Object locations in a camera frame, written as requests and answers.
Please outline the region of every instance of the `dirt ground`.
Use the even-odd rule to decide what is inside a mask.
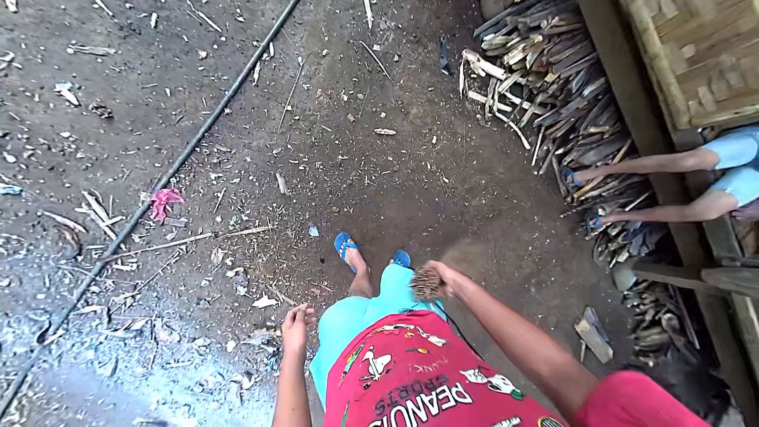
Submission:
[[[188,2],[102,1],[113,17],[69,0],[19,0],[16,14],[0,9],[0,50],[23,67],[0,71],[0,178],[25,188],[0,196],[0,391],[109,243],[74,210],[86,203],[81,192],[97,194],[110,217],[129,217],[286,4],[193,0],[219,32]],[[501,300],[576,354],[572,325],[592,305],[616,354],[606,366],[589,355],[586,365],[602,374],[627,361],[628,313],[593,264],[577,218],[559,219],[565,207],[556,183],[534,175],[516,135],[482,122],[478,106],[459,99],[456,79],[439,69],[441,33],[452,52],[476,47],[477,4],[407,0],[372,10],[369,31],[359,0],[303,0],[257,84],[244,85],[173,180],[186,202],[170,216],[186,218],[186,227],[146,217],[126,246],[271,229],[147,251],[109,267],[0,425],[270,424],[279,350],[276,338],[260,344],[288,309],[273,289],[318,312],[344,297],[351,272],[332,245],[342,230],[361,245],[377,286],[396,248],[418,266],[473,236],[486,249],[483,281]],[[378,45],[392,81],[359,40]],[[68,45],[116,53],[72,54]],[[305,65],[292,111],[277,131],[298,58]],[[456,69],[458,54],[451,60]],[[62,81],[73,84],[80,106],[53,92]],[[89,111],[92,103],[114,118]],[[86,228],[76,233],[80,248],[43,211]],[[309,235],[311,224],[318,237]],[[254,308],[264,295],[280,303]],[[486,359],[545,401],[464,311],[455,304],[449,311]],[[311,355],[316,347],[313,335]],[[315,397],[312,410],[320,425]]]

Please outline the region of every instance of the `black cable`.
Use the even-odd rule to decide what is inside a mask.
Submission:
[[[213,125],[216,123],[216,120],[224,112],[224,108],[226,108],[226,106],[229,104],[229,101],[231,101],[238,90],[240,90],[242,84],[247,80],[247,76],[253,70],[253,67],[261,59],[261,56],[263,56],[263,53],[266,51],[266,49],[268,49],[269,43],[271,43],[271,41],[274,39],[274,36],[276,36],[276,34],[279,32],[279,29],[282,28],[282,25],[285,24],[285,21],[290,16],[290,13],[292,13],[292,10],[295,9],[295,6],[297,6],[299,2],[300,0],[290,1],[290,4],[287,6],[287,8],[285,8],[285,11],[282,12],[282,15],[280,15],[279,19],[274,23],[274,27],[266,35],[266,38],[259,45],[256,52],[247,62],[243,71],[238,75],[237,79],[229,88],[221,102],[219,102],[219,105],[213,111],[213,114],[211,114],[211,116],[203,123],[203,126],[200,127],[200,130],[195,134],[192,140],[187,143],[187,146],[179,154],[177,160],[174,161],[171,169],[166,171],[166,173],[163,174],[155,187],[153,187],[153,191],[158,191],[164,188],[174,176],[174,174],[184,165],[185,162],[187,162],[187,159],[189,159],[190,155],[195,151],[195,147],[197,147],[197,145],[203,140],[206,132],[208,132],[211,127],[213,127]],[[111,242],[111,245],[108,247],[108,249],[106,249],[106,252],[100,256],[100,261],[97,261],[95,265],[93,265],[92,269],[87,274],[87,277],[74,291],[74,296],[72,297],[71,303],[68,305],[68,307],[66,307],[61,316],[52,323],[52,326],[48,330],[46,337],[52,336],[58,331],[58,329],[61,328],[63,323],[68,318],[68,315],[77,306],[79,301],[87,292],[87,289],[89,289],[90,284],[95,280],[98,274],[102,272],[103,268],[106,267],[110,261],[110,256],[116,252],[119,245],[124,241],[124,239],[126,239],[127,236],[132,233],[132,229],[134,229],[134,227],[140,221],[140,218],[142,218],[150,208],[150,205],[150,200],[144,201],[140,207],[137,208],[137,210],[129,217],[127,225],[124,226],[121,232],[116,236],[116,239]],[[8,410],[19,389],[21,389],[21,385],[24,383],[24,379],[27,377],[27,375],[29,375],[29,371],[31,371],[32,367],[34,367],[34,364],[39,358],[41,350],[44,348],[44,346],[41,346],[32,351],[31,359],[29,359],[27,364],[24,365],[24,367],[21,368],[21,370],[18,372],[16,378],[11,383],[11,386],[5,390],[5,395],[3,396],[2,400],[0,400],[0,419],[3,419],[3,417],[5,417],[5,411]]]
[[[453,320],[453,318],[451,317],[451,315],[449,315],[448,313],[446,313],[446,310],[444,310],[444,309],[442,308],[442,305],[440,305],[440,301],[435,301],[435,305],[437,305],[437,308],[439,308],[439,309],[440,309],[440,311],[441,311],[441,312],[442,312],[444,315],[446,315],[446,318],[447,318],[449,321],[451,321],[451,323],[453,323],[453,326],[454,326],[454,327],[456,328],[456,330],[458,331],[458,334],[459,334],[459,335],[461,335],[461,339],[462,339],[462,340],[464,340],[464,342],[465,342],[465,343],[466,343],[466,344],[469,346],[469,348],[470,348],[470,349],[471,349],[471,350],[474,352],[474,354],[476,354],[476,355],[477,355],[477,357],[479,357],[480,359],[482,359],[482,360],[485,360],[485,358],[484,358],[484,357],[482,357],[482,355],[480,354],[480,352],[478,352],[478,351],[476,351],[476,350],[474,349],[474,346],[472,345],[472,343],[470,343],[470,342],[469,342],[469,340],[467,340],[467,337],[465,337],[465,336],[464,336],[464,332],[463,332],[463,331],[461,331],[461,328],[460,328],[460,327],[458,327],[458,325],[456,324],[456,321],[455,321],[455,320]]]

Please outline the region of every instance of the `light blue shorts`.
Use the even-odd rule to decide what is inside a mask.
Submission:
[[[329,370],[345,347],[364,329],[387,315],[415,310],[430,310],[446,319],[437,304],[414,301],[411,288],[408,287],[413,276],[412,269],[390,264],[382,273],[379,296],[371,299],[363,296],[349,296],[337,301],[324,311],[319,320],[319,351],[310,365],[313,382],[317,386],[317,393],[322,401],[322,408],[326,410]]]
[[[759,126],[747,126],[705,144],[720,156],[717,169],[731,169],[710,188],[738,198],[738,207],[759,198]]]
[[[753,166],[741,166],[730,169],[719,181],[710,187],[722,190],[738,198],[738,206],[745,206],[759,198],[759,170]]]

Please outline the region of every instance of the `hand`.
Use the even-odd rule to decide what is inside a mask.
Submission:
[[[282,322],[282,342],[285,345],[285,355],[306,356],[306,326],[314,323],[314,309],[308,304],[291,308]]]
[[[440,261],[428,261],[427,265],[435,268],[444,282],[443,287],[440,288],[441,296],[456,296],[461,286],[471,282],[471,279],[466,274]]]

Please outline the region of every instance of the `blue sandal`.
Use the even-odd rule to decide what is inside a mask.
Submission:
[[[408,252],[399,249],[395,251],[395,255],[392,257],[392,263],[408,268],[408,266],[411,265],[411,257],[408,255]]]
[[[337,235],[337,237],[335,237],[335,249],[337,250],[337,253],[340,254],[340,259],[342,259],[343,262],[345,262],[345,253],[348,251],[348,248],[358,249],[357,245],[348,241],[350,238],[351,236],[346,232],[341,232]],[[356,273],[355,268],[351,267],[351,270]]]
[[[585,231],[590,235],[594,229],[601,228],[601,215],[597,213],[588,213],[585,215]]]
[[[569,169],[568,167],[565,167],[562,170],[562,179],[564,180],[564,184],[566,185],[575,186],[575,185],[582,184],[582,182],[578,181],[575,178],[575,171],[573,171],[572,169]]]

